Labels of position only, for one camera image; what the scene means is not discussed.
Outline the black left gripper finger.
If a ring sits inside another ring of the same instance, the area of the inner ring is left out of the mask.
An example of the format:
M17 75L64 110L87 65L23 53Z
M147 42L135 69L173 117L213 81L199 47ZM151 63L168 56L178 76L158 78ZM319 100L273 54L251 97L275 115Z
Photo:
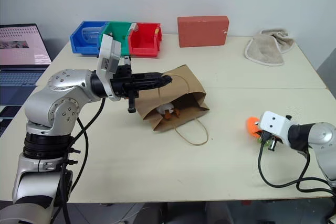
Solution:
M134 81L142 82L172 82L170 76L159 72L134 73L132 75Z
M134 82L135 90L152 90L164 87L171 83L170 80L142 80Z

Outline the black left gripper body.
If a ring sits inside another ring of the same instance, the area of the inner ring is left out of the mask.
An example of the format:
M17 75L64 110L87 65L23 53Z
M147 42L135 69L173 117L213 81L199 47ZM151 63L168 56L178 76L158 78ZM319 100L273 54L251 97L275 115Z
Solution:
M124 57L124 65L117 67L116 73L113 74L112 87L114 93L121 98L128 99L128 112L135 113L135 96L134 82L131 69L130 56Z

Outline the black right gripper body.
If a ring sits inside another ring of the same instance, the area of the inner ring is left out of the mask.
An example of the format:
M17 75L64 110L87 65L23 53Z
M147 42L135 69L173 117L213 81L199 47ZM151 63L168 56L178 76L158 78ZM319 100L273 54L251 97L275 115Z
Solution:
M259 131L258 134L259 142L261 144L260 151L262 152L266 147L269 151L274 152L276 145L279 142L278 137L264 130Z

